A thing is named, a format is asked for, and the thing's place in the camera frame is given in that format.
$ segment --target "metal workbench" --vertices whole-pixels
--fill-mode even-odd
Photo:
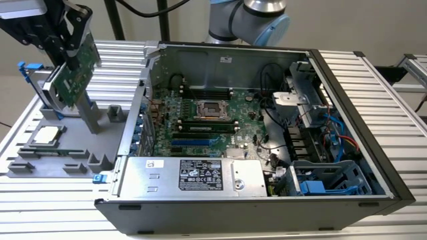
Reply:
[[[97,44],[103,65],[95,70],[89,95],[101,108],[121,104],[129,109],[145,67],[146,43],[99,41]],[[427,239],[426,125],[365,57],[353,52],[321,53],[417,198],[412,206],[388,216],[370,216],[341,231],[126,236],[94,206],[95,195],[99,198],[109,185],[95,186],[91,179],[0,176],[0,233],[9,234],[3,237],[9,240]],[[0,173],[9,171],[18,149],[43,117],[41,105],[35,97],[0,144]]]

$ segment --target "cpu socket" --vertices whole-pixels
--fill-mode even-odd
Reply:
[[[231,117],[227,115],[226,101],[197,101],[197,116],[199,120],[230,120]]]

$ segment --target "green motherboard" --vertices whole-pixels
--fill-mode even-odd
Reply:
[[[193,130],[186,136],[197,135],[198,132],[209,135],[210,146],[174,145],[181,121],[194,121],[201,117],[198,108],[202,104],[225,105],[223,120],[213,121],[210,118],[202,122],[201,126],[194,125]],[[157,144],[154,155],[159,157],[226,157],[227,149],[243,149],[246,159],[261,159],[269,156],[265,149],[258,147],[255,139],[261,140],[266,135],[266,127],[262,115],[261,102],[254,97],[254,93],[247,90],[235,90],[229,100],[186,99],[177,90],[166,88],[155,89],[154,100],[151,103],[151,117],[155,123]],[[223,133],[225,126],[221,123],[238,122],[231,125],[231,130],[238,126],[237,131]]]
[[[81,46],[77,57],[81,62],[79,71],[73,71],[66,66],[58,73],[57,80],[54,82],[58,94],[69,107],[75,105],[82,93],[85,92],[93,79],[94,65],[99,61],[99,53],[91,33],[86,36],[86,40]]]

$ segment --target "black pole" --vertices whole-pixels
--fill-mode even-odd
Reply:
[[[105,0],[113,32],[117,40],[126,40],[126,34],[123,32],[121,15],[118,11],[118,5],[115,0]]]
[[[169,0],[158,0],[158,10],[162,11],[167,8],[169,8]],[[171,41],[169,13],[163,13],[159,15],[159,24],[161,24],[162,41]]]

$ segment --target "power supply label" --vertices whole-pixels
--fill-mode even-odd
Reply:
[[[182,191],[222,191],[222,160],[181,160],[179,189]]]

